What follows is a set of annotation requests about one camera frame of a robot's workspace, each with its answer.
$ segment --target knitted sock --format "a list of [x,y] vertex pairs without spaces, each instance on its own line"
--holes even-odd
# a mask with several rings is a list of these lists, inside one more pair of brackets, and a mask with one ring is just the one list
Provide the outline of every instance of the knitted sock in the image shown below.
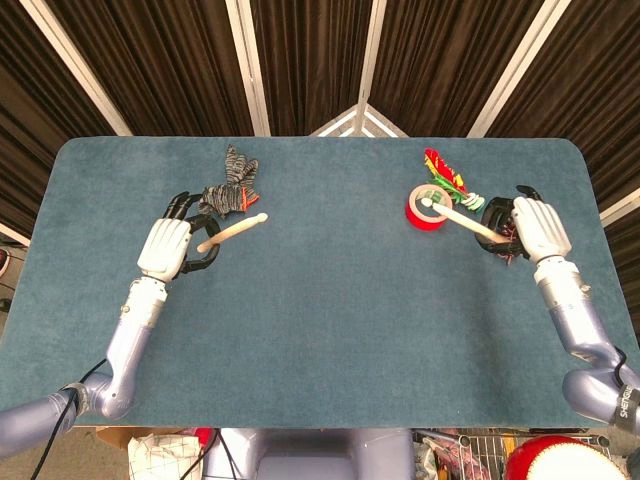
[[227,147],[225,157],[226,185],[207,187],[198,205],[200,213],[217,213],[224,217],[231,211],[246,212],[260,196],[254,191],[253,183],[258,173],[258,160],[247,160],[233,145]]

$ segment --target black cable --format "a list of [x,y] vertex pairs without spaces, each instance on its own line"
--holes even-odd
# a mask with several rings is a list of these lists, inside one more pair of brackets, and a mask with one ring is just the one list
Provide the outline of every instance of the black cable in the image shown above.
[[222,442],[222,446],[224,447],[224,451],[227,453],[227,460],[229,461],[229,467],[231,467],[231,475],[233,476],[233,480],[238,480],[236,477],[236,469],[235,469],[235,461],[231,456],[231,452],[229,451],[229,447],[227,447],[227,442],[224,441],[222,437],[222,433],[220,434],[220,441]]
[[[91,370],[85,373],[85,375],[80,379],[79,383],[84,383],[85,380],[89,378],[89,375],[91,375],[98,368],[100,368],[106,361],[107,359],[104,358],[100,362],[98,362],[95,367],[93,367]],[[38,475],[40,474],[40,470],[42,469],[42,466],[44,465],[44,462],[47,459],[47,455],[49,455],[49,450],[51,449],[51,445],[53,445],[53,441],[56,438],[56,434],[60,429],[60,425],[62,425],[62,421],[64,420],[64,417],[67,415],[67,412],[69,411],[69,408],[71,408],[71,404],[75,401],[77,395],[78,395],[78,391],[74,388],[73,391],[71,392],[71,396],[69,397],[69,400],[67,401],[67,404],[65,405],[64,409],[62,410],[62,413],[60,414],[60,417],[58,418],[58,421],[56,422],[55,427],[53,427],[53,432],[51,432],[51,436],[49,437],[47,446],[45,447],[44,452],[42,452],[42,456],[40,457],[40,461],[38,462],[38,465],[33,471],[33,475],[31,475],[31,480],[35,480],[36,478],[38,478]]]
[[615,345],[614,345],[614,348],[616,349],[616,352],[618,352],[618,355],[620,355],[620,360],[618,361],[616,368],[613,370],[613,375],[616,377],[616,383],[618,384],[618,388],[622,388],[622,386],[624,385],[624,382],[622,381],[622,378],[620,378],[620,369],[627,361],[627,354],[624,353]]
[[213,439],[211,440],[211,443],[207,446],[207,448],[205,448],[202,453],[200,455],[198,455],[198,458],[196,459],[195,462],[193,462],[191,464],[191,466],[189,467],[189,470],[187,470],[186,472],[184,472],[182,474],[182,476],[180,477],[180,480],[185,480],[185,478],[187,478],[187,475],[189,475],[191,473],[191,470],[193,470],[194,468],[196,468],[196,465],[198,463],[200,463],[200,460],[202,460],[204,458],[204,456],[209,453],[209,450],[211,450],[211,448],[213,448],[213,446],[216,444],[216,440],[218,439],[218,435],[220,435],[220,430],[216,429],[216,433],[213,436]]

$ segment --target tape roll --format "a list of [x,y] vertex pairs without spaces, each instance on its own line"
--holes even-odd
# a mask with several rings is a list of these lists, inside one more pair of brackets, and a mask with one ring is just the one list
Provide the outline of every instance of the tape roll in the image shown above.
[[453,202],[451,201],[449,194],[437,185],[419,185],[411,191],[409,194],[409,201],[404,209],[407,219],[411,225],[417,229],[425,232],[432,232],[442,227],[444,222],[447,220],[447,217],[437,214],[436,216],[429,216],[423,213],[420,208],[422,208],[422,210],[426,209],[422,206],[420,200],[427,197],[434,202],[440,203],[449,208],[453,208]]

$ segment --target wooden drumstick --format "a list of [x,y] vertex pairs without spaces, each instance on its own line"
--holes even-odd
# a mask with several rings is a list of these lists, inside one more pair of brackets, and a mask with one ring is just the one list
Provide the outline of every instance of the wooden drumstick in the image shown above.
[[484,225],[476,222],[475,220],[471,220],[469,217],[465,217],[461,213],[452,210],[451,208],[441,205],[439,203],[434,202],[430,198],[423,198],[420,200],[422,205],[427,208],[433,208],[440,215],[444,215],[449,220],[456,222],[458,225],[462,225],[465,228],[468,228],[472,232],[477,233],[478,235],[482,235],[484,238],[493,243],[509,243],[511,240],[504,235],[500,235],[497,232],[485,227]]
[[199,253],[204,253],[214,245],[222,243],[225,240],[233,237],[234,235],[237,235],[239,233],[244,232],[245,230],[255,227],[259,223],[266,222],[267,218],[269,218],[269,215],[267,215],[266,213],[259,213],[255,217],[245,218],[241,222],[235,223],[231,225],[229,228],[225,228],[221,232],[216,233],[209,240],[205,240],[200,245],[198,245],[197,250]]

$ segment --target table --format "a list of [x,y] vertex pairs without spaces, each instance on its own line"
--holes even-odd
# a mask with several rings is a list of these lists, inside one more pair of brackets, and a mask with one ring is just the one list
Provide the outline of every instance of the table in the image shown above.
[[638,365],[584,160],[566,140],[96,137],[58,154],[0,343],[0,409],[103,357],[151,225],[174,194],[224,181],[229,143],[260,160],[251,213],[269,221],[170,285],[120,424],[591,425],[562,397],[564,374],[586,364],[562,349],[533,265],[505,266],[453,223],[426,234],[407,222],[407,196],[429,178],[425,147],[471,191],[512,197],[524,183],[557,208],[569,259]]

